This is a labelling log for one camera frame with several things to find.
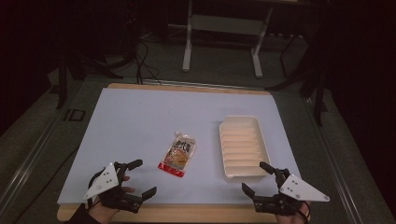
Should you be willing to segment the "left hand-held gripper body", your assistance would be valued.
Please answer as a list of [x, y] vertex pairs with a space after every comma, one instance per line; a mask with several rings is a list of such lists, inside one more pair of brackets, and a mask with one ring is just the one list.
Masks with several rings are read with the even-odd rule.
[[93, 208], [94, 200], [99, 198], [102, 206], [137, 213], [142, 198], [130, 195], [123, 187], [128, 163], [110, 163], [101, 172], [96, 173], [89, 182], [88, 190], [83, 195], [89, 208]]

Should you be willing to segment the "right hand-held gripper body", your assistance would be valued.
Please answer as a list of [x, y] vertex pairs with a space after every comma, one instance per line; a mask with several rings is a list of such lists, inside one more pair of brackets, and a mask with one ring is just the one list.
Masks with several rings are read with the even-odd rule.
[[304, 202], [327, 203], [330, 197], [314, 188], [288, 169], [275, 168], [278, 194], [272, 197], [259, 196], [252, 200], [257, 213], [270, 213], [281, 216], [293, 216]]

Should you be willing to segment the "white ribbed plastic tray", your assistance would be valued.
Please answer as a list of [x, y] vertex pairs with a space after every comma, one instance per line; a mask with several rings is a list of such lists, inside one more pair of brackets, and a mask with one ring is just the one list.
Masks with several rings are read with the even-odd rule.
[[268, 176], [260, 167], [270, 163], [260, 121], [254, 116], [227, 116], [219, 125], [223, 171], [229, 181]]

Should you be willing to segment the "sauce pouch with red edge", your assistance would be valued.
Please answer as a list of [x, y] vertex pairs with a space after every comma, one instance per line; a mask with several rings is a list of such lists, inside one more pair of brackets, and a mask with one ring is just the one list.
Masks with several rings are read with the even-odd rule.
[[183, 177], [196, 147], [196, 141], [193, 137], [181, 132], [175, 132], [175, 138], [163, 159], [159, 162], [158, 168], [170, 175]]

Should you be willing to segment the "person's right hand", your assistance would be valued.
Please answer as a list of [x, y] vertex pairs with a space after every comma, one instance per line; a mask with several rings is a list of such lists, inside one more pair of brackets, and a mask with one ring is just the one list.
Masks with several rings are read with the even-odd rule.
[[308, 224], [310, 211], [310, 202], [304, 202], [293, 216], [276, 215], [277, 224]]

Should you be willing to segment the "light blue table mat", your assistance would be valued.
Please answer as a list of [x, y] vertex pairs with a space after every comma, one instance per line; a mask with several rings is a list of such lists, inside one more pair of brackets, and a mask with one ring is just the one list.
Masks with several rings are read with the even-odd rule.
[[[82, 202], [95, 173], [114, 161], [140, 159], [143, 164], [129, 173], [129, 184], [140, 192], [155, 188], [153, 204], [248, 203], [240, 182], [223, 172], [219, 126], [227, 116], [256, 117], [272, 165], [298, 174], [270, 95], [104, 89], [58, 202]], [[158, 167], [177, 132], [197, 142], [182, 177]]]

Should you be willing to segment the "wooden table board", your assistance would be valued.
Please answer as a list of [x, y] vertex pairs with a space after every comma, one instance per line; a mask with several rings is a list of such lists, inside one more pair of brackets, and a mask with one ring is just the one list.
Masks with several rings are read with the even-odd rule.
[[[112, 83], [105, 89], [270, 95], [267, 92], [259, 91], [212, 90], [205, 88], [145, 86], [120, 83]], [[60, 204], [57, 217], [60, 220], [69, 219], [75, 213], [80, 203]], [[138, 214], [122, 211], [115, 216], [115, 219], [117, 221], [137, 223], [244, 223], [274, 221], [274, 217], [271, 215], [259, 215], [255, 213], [251, 203], [153, 204], [150, 200], [142, 205]]]

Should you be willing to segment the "silver metal strip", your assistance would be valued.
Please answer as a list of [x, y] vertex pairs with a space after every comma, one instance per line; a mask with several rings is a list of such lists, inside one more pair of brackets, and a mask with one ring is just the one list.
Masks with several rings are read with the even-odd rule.
[[206, 83], [193, 83], [193, 82], [181, 82], [181, 81], [170, 81], [170, 80], [144, 80], [145, 85], [160, 85], [160, 86], [173, 86], [173, 87], [192, 87], [192, 88], [209, 88], [209, 89], [224, 89], [224, 90], [239, 90], [239, 91], [260, 91], [260, 88], [253, 87], [240, 87], [230, 85], [218, 85], [218, 84], [206, 84]]

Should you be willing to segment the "black tripod stand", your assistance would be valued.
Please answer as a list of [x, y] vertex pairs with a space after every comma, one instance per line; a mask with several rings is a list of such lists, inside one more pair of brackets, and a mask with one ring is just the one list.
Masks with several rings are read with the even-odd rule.
[[320, 59], [322, 49], [317, 39], [318, 31], [319, 24], [308, 23], [304, 25], [302, 36], [308, 44], [308, 47], [297, 67], [287, 74], [284, 64], [284, 55], [296, 39], [296, 36], [290, 40], [287, 46], [282, 50], [279, 59], [283, 75], [287, 80], [274, 86], [266, 87], [266, 89], [268, 91], [280, 91], [294, 83], [302, 81], [303, 85], [299, 90], [302, 97], [308, 99], [313, 92], [316, 93], [313, 117], [316, 124], [321, 126], [321, 111], [324, 106], [323, 95], [327, 71]]

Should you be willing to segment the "black metal stand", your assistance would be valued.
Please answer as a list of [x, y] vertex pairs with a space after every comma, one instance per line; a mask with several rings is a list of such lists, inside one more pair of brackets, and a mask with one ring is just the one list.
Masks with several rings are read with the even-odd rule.
[[55, 92], [58, 94], [57, 109], [61, 109], [67, 99], [67, 71], [70, 71], [77, 79], [83, 79], [85, 76], [83, 64], [86, 64], [106, 77], [121, 78], [111, 69], [124, 66], [131, 60], [132, 57], [127, 55], [121, 61], [101, 64], [76, 49], [61, 49], [59, 52], [58, 84], [54, 85]]

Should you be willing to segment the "grey metal floor rail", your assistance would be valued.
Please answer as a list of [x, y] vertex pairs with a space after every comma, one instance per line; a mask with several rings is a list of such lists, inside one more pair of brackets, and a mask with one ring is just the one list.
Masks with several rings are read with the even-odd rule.
[[0, 211], [12, 205], [73, 101], [58, 109], [58, 97], [45, 93], [0, 136]]
[[338, 198], [346, 211], [347, 219], [350, 224], [363, 224], [361, 215], [356, 207], [352, 195], [350, 194], [350, 190], [344, 179], [342, 170], [340, 169], [339, 162], [337, 161], [335, 154], [332, 152], [331, 145], [326, 138], [325, 132], [317, 125], [314, 118], [314, 103], [310, 98], [303, 98], [302, 102], [310, 119], [310, 123], [313, 125], [313, 129], [319, 140], [320, 147], [324, 154], [324, 160], [326, 161], [327, 167], [330, 171], [332, 182], [337, 190]]

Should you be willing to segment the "white metal stand frame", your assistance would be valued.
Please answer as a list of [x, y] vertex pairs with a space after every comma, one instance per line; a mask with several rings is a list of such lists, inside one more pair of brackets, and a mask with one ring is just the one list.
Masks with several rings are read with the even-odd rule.
[[251, 60], [256, 78], [262, 78], [262, 66], [259, 57], [259, 52], [262, 47], [262, 42], [266, 35], [269, 22], [271, 20], [274, 9], [269, 7], [264, 14], [265, 18], [262, 21], [254, 21], [247, 19], [227, 18], [219, 16], [209, 16], [194, 14], [192, 12], [193, 0], [188, 1], [188, 17], [187, 17], [187, 37], [184, 51], [182, 71], [189, 72], [191, 67], [191, 51], [192, 42], [191, 34], [193, 30], [220, 32], [228, 34], [239, 35], [255, 35], [258, 37], [257, 44], [250, 50]]

